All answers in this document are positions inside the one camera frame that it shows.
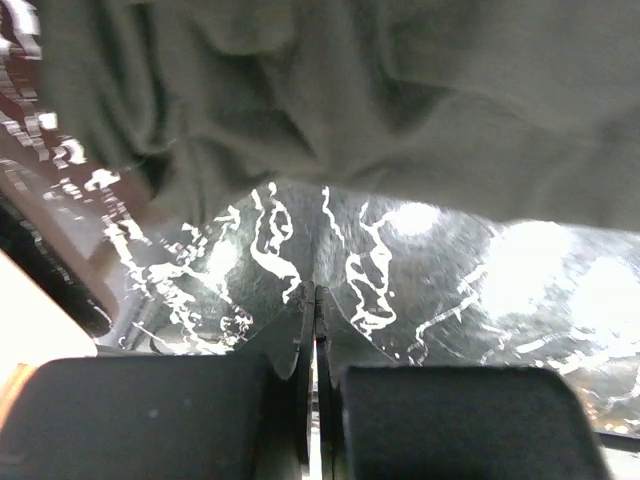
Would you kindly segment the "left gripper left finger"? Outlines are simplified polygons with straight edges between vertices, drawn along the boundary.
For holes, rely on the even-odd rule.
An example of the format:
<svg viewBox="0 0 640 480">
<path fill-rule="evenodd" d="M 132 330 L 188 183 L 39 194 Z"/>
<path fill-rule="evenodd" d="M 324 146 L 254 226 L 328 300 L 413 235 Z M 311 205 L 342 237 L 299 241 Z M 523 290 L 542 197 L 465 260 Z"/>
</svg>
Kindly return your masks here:
<svg viewBox="0 0 640 480">
<path fill-rule="evenodd" d="M 226 355 L 37 368 L 1 430 L 5 479 L 299 479 L 309 470 L 315 287 Z"/>
</svg>

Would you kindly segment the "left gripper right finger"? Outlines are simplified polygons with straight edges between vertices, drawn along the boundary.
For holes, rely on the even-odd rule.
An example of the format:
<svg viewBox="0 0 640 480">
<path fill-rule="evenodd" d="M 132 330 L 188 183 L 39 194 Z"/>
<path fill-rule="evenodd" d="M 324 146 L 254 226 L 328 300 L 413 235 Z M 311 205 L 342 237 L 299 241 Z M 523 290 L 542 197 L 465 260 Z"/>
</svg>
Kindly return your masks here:
<svg viewBox="0 0 640 480">
<path fill-rule="evenodd" d="M 395 364 L 315 292 L 327 479 L 606 479 L 582 405 L 555 372 Z"/>
</svg>

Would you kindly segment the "black t shirt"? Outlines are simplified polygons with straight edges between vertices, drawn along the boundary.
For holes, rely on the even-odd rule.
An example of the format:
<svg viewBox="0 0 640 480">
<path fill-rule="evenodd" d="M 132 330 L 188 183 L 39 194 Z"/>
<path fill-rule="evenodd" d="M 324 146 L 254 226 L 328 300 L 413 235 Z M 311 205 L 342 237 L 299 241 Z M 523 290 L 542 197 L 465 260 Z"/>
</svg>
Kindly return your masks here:
<svg viewBox="0 0 640 480">
<path fill-rule="evenodd" d="M 191 224 L 287 179 L 639 227 L 635 1 L 43 1 L 43 103 Z"/>
</svg>

